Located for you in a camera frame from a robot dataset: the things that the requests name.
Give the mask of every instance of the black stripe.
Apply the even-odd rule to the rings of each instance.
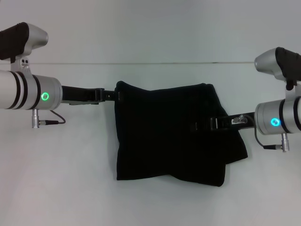
[[[293,118],[295,119],[295,123],[299,130],[301,130],[301,124],[298,116],[298,103],[301,97],[297,97],[295,102],[293,103]]]
[[[40,85],[40,81],[38,80],[38,78],[35,75],[32,75],[33,78],[35,79],[36,83],[37,83],[37,88],[38,88],[38,94],[37,94],[37,99],[34,102],[33,106],[31,108],[29,108],[28,110],[31,109],[35,109],[35,107],[38,105],[39,101],[40,101],[40,96],[41,96],[41,85]]]
[[[23,81],[23,84],[24,84],[24,95],[23,95],[23,99],[22,99],[22,102],[20,103],[20,105],[16,108],[16,109],[20,109],[21,107],[23,107],[23,105],[25,104],[26,100],[27,100],[27,95],[28,95],[28,86],[27,86],[27,81],[26,81],[26,78],[24,77],[23,73],[21,72],[17,72],[21,78],[22,78],[22,81]]]
[[[285,99],[282,100],[282,101],[280,102],[280,106],[279,106],[279,119],[280,119],[281,126],[282,126],[282,128],[284,129],[284,131],[285,131],[286,133],[291,133],[291,132],[287,129],[287,127],[286,127],[286,125],[285,125],[285,122],[284,122],[284,118],[283,118],[283,105],[284,105],[284,102],[285,102]]]
[[[11,72],[16,80],[16,84],[17,84],[17,94],[16,94],[16,97],[15,97],[15,100],[13,102],[13,104],[7,108],[7,109],[12,109],[13,107],[15,107],[15,105],[18,103],[19,101],[19,98],[20,98],[20,94],[21,94],[21,84],[20,84],[20,81],[19,81],[19,78],[18,76],[16,75],[16,73],[14,72]]]

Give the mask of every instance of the black bracket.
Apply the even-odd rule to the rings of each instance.
[[[244,114],[254,119],[254,112]],[[239,116],[241,116],[241,114],[210,118],[211,131],[240,130],[254,127],[253,122],[247,120],[247,118],[245,118],[245,121],[236,121]]]
[[[83,89],[69,86],[62,86],[62,88],[62,103],[70,105],[97,105],[105,101],[115,101],[116,98],[115,91],[108,91],[103,88]]]

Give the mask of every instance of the black cloth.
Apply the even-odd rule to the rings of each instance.
[[[237,131],[203,129],[208,118],[227,115],[213,85],[147,91],[120,81],[115,91],[117,180],[171,175],[221,186],[225,165],[247,158]]]

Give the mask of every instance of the robotic arm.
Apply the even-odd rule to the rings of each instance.
[[[48,34],[31,24],[20,23],[0,32],[0,60],[10,60],[11,71],[0,71],[0,109],[32,110],[32,127],[58,124],[40,121],[38,110],[54,110],[61,103],[70,105],[97,105],[114,101],[120,93],[102,88],[82,89],[62,86],[59,80],[33,75],[28,55],[45,46]],[[254,113],[212,117],[209,131],[256,128],[264,135],[281,134],[281,145],[262,145],[265,149],[289,151],[288,133],[301,132],[301,57],[284,48],[271,49],[255,59],[255,68],[286,82],[285,99],[258,104]]]
[[[58,79],[33,75],[28,55],[45,46],[48,34],[31,24],[20,23],[0,32],[0,60],[10,60],[11,70],[0,71],[0,108],[32,110],[32,127],[58,124],[39,121],[38,110],[54,110],[61,103],[98,104],[114,100],[113,91],[62,86]]]

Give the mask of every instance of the black cover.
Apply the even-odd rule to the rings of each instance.
[[[29,27],[25,22],[1,31],[0,60],[14,59],[16,56],[23,54],[28,38]]]
[[[277,47],[275,56],[286,80],[301,81],[301,56],[298,53]]]
[[[237,131],[202,128],[208,118],[227,115],[213,85],[146,91],[120,81],[115,91],[117,180],[169,174],[221,186],[225,165],[247,158]]]

